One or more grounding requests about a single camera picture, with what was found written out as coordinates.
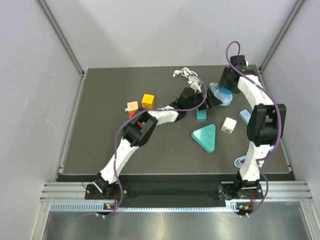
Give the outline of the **blue cube plug adapter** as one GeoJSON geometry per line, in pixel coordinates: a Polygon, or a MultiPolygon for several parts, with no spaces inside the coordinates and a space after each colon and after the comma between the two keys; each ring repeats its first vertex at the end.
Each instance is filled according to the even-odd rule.
{"type": "Polygon", "coordinates": [[[232,91],[226,89],[225,87],[221,87],[221,88],[219,89],[219,91],[220,91],[222,94],[225,94],[225,95],[230,95],[230,94],[232,94],[232,91]]]}

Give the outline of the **round light blue socket base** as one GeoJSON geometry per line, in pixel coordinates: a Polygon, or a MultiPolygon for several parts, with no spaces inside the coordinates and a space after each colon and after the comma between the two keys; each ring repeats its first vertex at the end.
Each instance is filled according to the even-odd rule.
{"type": "Polygon", "coordinates": [[[228,106],[231,104],[232,100],[233,100],[233,95],[232,94],[223,94],[219,91],[219,89],[217,89],[215,92],[214,92],[214,96],[216,98],[218,98],[219,100],[222,101],[222,104],[221,106],[225,107],[225,106],[228,106]]]}

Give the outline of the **teal rectangular power strip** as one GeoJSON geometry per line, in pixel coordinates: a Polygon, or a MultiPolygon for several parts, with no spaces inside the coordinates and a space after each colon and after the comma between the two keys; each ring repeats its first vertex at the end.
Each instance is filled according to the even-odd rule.
{"type": "Polygon", "coordinates": [[[203,109],[203,110],[199,110],[197,109],[196,110],[196,121],[197,122],[205,122],[207,119],[207,110],[206,109],[203,109]]]}

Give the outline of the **white cube plug adapter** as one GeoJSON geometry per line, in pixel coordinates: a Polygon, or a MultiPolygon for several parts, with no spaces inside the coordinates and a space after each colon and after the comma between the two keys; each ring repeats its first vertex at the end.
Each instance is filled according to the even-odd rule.
{"type": "Polygon", "coordinates": [[[232,134],[236,125],[237,121],[235,119],[226,117],[222,124],[221,130],[227,134],[232,134]]]}

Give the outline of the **teal triangular power strip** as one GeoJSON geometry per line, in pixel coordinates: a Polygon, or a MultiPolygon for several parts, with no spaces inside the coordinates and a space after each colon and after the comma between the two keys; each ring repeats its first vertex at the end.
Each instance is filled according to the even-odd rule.
{"type": "Polygon", "coordinates": [[[216,126],[209,124],[192,132],[191,137],[208,153],[215,151],[216,126]]]}

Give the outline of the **yellow cube plug adapter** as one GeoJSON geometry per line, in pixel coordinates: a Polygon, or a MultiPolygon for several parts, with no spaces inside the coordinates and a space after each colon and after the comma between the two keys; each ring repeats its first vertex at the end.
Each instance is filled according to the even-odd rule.
{"type": "Polygon", "coordinates": [[[153,109],[155,105],[155,96],[152,94],[145,93],[141,100],[141,106],[144,109],[153,109]]]}

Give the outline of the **peach cube plug adapter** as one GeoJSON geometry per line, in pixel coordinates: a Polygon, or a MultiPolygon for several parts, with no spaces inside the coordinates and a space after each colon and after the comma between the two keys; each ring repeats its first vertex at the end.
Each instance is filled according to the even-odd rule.
{"type": "Polygon", "coordinates": [[[139,108],[139,103],[137,101],[131,101],[127,103],[125,112],[131,113],[139,108]]]}

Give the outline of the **red cube plug adapter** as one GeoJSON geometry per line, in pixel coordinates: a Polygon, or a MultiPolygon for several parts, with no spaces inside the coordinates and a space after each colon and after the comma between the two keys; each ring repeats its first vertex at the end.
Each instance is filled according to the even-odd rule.
{"type": "Polygon", "coordinates": [[[133,110],[133,111],[130,113],[130,115],[128,116],[128,119],[131,119],[131,118],[135,115],[136,111],[137,111],[137,110],[133,110]]]}

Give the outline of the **light blue power strip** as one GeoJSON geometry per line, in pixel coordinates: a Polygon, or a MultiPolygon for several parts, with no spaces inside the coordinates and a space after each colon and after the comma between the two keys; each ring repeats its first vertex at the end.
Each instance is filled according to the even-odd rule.
{"type": "Polygon", "coordinates": [[[239,117],[242,119],[242,121],[248,125],[249,124],[249,121],[251,119],[251,113],[247,110],[247,109],[244,109],[242,111],[239,112],[239,117]]]}

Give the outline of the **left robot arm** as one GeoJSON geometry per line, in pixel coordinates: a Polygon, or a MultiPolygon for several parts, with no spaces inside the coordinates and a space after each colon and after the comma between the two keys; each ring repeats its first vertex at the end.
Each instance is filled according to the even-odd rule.
{"type": "Polygon", "coordinates": [[[221,104],[222,101],[214,96],[210,88],[203,93],[186,87],[175,101],[163,108],[138,108],[117,131],[114,154],[93,180],[97,194],[105,199],[113,194],[119,173],[133,153],[149,141],[157,126],[178,122],[188,111],[202,111],[221,104]]]}

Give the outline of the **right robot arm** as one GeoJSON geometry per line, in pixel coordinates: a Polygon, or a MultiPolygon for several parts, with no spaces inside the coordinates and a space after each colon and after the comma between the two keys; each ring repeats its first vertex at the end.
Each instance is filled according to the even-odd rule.
{"type": "Polygon", "coordinates": [[[249,147],[232,186],[237,197],[245,198],[258,188],[264,161],[280,143],[287,108],[284,104],[275,103],[268,95],[256,72],[248,69],[244,55],[234,55],[227,60],[229,66],[224,68],[219,86],[231,93],[243,93],[251,107],[246,127],[249,147]]]}

